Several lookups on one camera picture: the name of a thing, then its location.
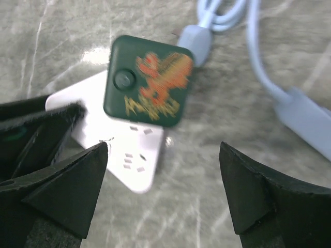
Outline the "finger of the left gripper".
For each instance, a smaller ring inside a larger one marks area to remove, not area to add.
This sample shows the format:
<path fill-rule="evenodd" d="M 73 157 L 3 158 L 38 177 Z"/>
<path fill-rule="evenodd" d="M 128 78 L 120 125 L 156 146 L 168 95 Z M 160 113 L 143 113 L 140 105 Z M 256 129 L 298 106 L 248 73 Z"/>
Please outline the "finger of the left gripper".
<path fill-rule="evenodd" d="M 53 164 L 85 115 L 78 103 L 46 110 L 48 96 L 1 104 L 1 180 Z"/>

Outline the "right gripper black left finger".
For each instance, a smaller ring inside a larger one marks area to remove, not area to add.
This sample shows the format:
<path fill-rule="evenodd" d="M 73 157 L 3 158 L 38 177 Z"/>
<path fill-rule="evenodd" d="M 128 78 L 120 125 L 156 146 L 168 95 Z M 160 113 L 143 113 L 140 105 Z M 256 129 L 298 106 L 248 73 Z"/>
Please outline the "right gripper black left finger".
<path fill-rule="evenodd" d="M 79 247 L 91 225 L 107 162 L 103 142 L 1 182 L 1 247 Z"/>

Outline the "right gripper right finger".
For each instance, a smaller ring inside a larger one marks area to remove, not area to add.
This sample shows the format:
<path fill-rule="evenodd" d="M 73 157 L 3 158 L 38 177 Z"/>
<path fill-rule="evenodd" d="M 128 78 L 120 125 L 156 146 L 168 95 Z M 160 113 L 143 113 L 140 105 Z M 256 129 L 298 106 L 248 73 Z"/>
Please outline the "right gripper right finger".
<path fill-rule="evenodd" d="M 219 163 L 242 247 L 330 247 L 330 189 L 220 145 Z"/>

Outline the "white triangular power strip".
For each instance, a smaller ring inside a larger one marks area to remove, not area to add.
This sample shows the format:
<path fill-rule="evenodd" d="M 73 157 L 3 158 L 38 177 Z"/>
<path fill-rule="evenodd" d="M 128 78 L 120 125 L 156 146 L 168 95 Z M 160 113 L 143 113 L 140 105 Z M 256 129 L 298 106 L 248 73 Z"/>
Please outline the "white triangular power strip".
<path fill-rule="evenodd" d="M 109 117 L 103 110 L 108 73 L 103 71 L 48 96 L 47 111 L 71 103 L 86 109 L 72 138 L 84 149 L 100 142 L 108 145 L 109 170 L 128 189 L 147 192 L 153 183 L 162 148 L 162 127 Z"/>

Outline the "dark green plug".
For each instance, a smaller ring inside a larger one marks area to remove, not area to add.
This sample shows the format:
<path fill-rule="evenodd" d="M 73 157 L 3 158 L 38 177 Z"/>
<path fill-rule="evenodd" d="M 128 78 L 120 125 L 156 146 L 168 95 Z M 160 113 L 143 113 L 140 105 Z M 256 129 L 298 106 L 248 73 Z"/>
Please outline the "dark green plug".
<path fill-rule="evenodd" d="M 129 35 L 111 46 L 104 112 L 114 118 L 173 127 L 180 122 L 194 69 L 186 48 Z"/>

